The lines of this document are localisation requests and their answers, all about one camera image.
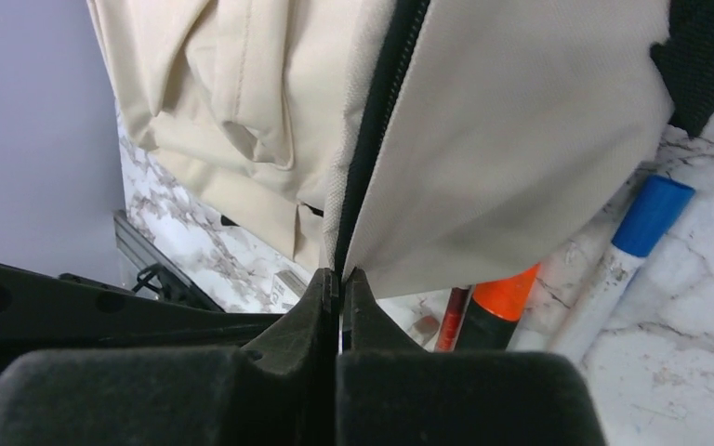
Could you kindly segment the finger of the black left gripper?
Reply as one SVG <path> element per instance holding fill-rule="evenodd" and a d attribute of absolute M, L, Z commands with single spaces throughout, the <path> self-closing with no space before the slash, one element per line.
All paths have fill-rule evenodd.
<path fill-rule="evenodd" d="M 151 300 L 72 274 L 54 278 L 0 264 L 0 374 L 35 350 L 242 346 L 280 318 L 228 313 L 208 298 L 183 296 Z"/>

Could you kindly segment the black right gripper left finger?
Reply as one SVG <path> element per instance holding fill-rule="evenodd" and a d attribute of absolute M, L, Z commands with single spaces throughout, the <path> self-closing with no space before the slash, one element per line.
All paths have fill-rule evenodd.
<path fill-rule="evenodd" d="M 330 445 L 338 286 L 242 346 L 44 349 L 0 374 L 0 445 Z"/>

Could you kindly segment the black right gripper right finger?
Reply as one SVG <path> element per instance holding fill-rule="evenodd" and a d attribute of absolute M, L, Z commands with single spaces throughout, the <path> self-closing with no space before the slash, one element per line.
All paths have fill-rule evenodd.
<path fill-rule="evenodd" d="M 542 352 L 431 353 L 378 306 L 365 273 L 343 287 L 351 344 L 337 358 L 338 445 L 603 445 L 575 367 Z"/>

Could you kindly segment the beige canvas backpack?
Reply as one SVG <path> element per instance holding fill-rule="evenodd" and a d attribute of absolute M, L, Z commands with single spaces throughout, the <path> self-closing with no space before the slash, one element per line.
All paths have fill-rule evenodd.
<path fill-rule="evenodd" d="M 714 1 L 91 1 L 123 126 L 222 215 L 379 297 L 504 279 L 667 125 L 714 113 Z"/>

